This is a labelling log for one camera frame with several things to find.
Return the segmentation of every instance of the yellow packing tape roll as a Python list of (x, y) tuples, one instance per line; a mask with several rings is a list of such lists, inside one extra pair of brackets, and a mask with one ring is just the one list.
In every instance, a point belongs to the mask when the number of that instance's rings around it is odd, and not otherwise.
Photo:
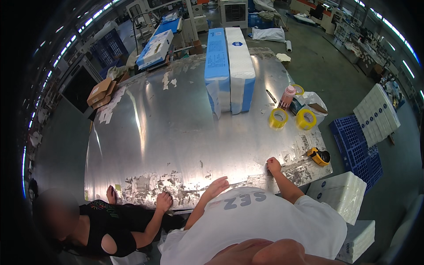
[(296, 124), (304, 129), (309, 130), (317, 123), (315, 114), (308, 109), (301, 109), (296, 115)]
[(299, 85), (292, 85), (292, 87), (294, 87), (294, 89), (296, 89), (296, 95), (303, 95), (303, 93), (305, 93), (305, 90), (303, 89), (303, 87), (299, 86)]
[(283, 128), (288, 118), (289, 116), (285, 110), (280, 108), (273, 109), (271, 111), (271, 115), (269, 115), (269, 125), (276, 129)]

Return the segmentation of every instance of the stainless steel table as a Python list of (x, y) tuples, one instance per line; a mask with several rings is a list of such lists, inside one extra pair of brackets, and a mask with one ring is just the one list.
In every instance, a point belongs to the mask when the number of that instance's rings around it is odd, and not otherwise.
[(256, 84), (250, 111), (218, 120), (204, 83), (205, 55), (177, 60), (166, 68), (121, 83), (112, 101), (99, 109), (89, 138), (85, 169), (86, 200), (106, 199), (115, 186), (118, 203), (155, 207), (158, 193), (174, 198), (173, 209), (193, 209), (205, 188), (228, 176), (231, 187), (279, 189), (267, 175), (275, 156), (296, 185), (332, 173), (306, 156), (313, 146), (325, 150), (318, 127), (295, 126), (294, 115), (280, 131), (268, 126), (274, 102), (293, 84), (268, 48), (251, 48)]

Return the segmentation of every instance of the white tissue package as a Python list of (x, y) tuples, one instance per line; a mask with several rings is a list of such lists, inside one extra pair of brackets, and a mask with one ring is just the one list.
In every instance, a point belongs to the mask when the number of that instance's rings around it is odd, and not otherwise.
[(255, 87), (255, 69), (240, 28), (225, 28), (230, 63), (231, 112), (250, 109)]
[(375, 84), (365, 98), (354, 108), (368, 147), (386, 139), (400, 127), (393, 105), (380, 84)]
[(136, 61), (138, 69), (141, 70), (164, 61), (173, 38), (172, 30), (151, 37)]
[(353, 264), (374, 243), (375, 221), (358, 220), (347, 224), (347, 236), (337, 259)]
[(366, 187), (362, 179), (349, 171), (312, 182), (306, 195), (330, 205), (347, 223), (355, 225)]
[(205, 84), (212, 111), (230, 111), (230, 74), (223, 28), (210, 29), (206, 50)]

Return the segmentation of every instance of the concrete floor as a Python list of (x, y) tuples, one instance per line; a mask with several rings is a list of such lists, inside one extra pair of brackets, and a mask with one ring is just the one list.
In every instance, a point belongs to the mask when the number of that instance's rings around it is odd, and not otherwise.
[[(276, 9), (284, 15), (287, 6), (275, 3)], [(216, 6), (204, 8), (214, 27), (219, 27)], [(292, 42), (292, 58), (287, 67), (296, 83), (308, 91), (315, 91), (326, 103), (329, 114), (319, 125), (328, 151), (332, 154), (332, 166), (337, 175), (345, 172), (334, 137), (328, 127), (336, 118), (353, 114), (353, 108), (365, 97), (373, 81), (353, 67), (323, 36), (320, 28), (299, 24), (288, 19), (289, 31), (286, 39)], [(131, 43), (121, 33), (131, 51)], [(206, 44), (207, 34), (199, 39)], [(249, 47), (269, 47), (274, 53), (285, 53), (282, 43), (253, 41), (247, 37)], [(407, 102), (398, 112), (400, 128), (394, 134), (395, 145), (388, 140), (377, 144), (384, 175), (368, 192), (362, 203), (359, 220), (375, 220), (375, 243), (358, 259), (361, 262), (375, 262), (389, 247), (391, 238), (411, 201), (423, 192), (423, 171), (419, 150), (419, 131), (412, 108)], [(43, 142), (36, 154), (34, 178), (40, 190), (50, 187), (65, 187), (84, 202), (84, 166), (89, 136), (88, 120), (78, 110), (62, 100), (54, 116), (45, 126)], [(157, 249), (147, 264), (159, 264)]]

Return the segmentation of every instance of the fist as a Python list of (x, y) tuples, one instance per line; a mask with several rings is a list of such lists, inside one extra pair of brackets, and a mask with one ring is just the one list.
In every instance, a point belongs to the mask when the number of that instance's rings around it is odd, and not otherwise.
[(274, 175), (275, 173), (281, 172), (281, 165), (277, 158), (271, 157), (266, 162), (266, 168), (271, 172), (271, 174)]
[(161, 194), (156, 198), (156, 210), (163, 211), (164, 213), (169, 210), (173, 203), (171, 195), (169, 193), (162, 191)]

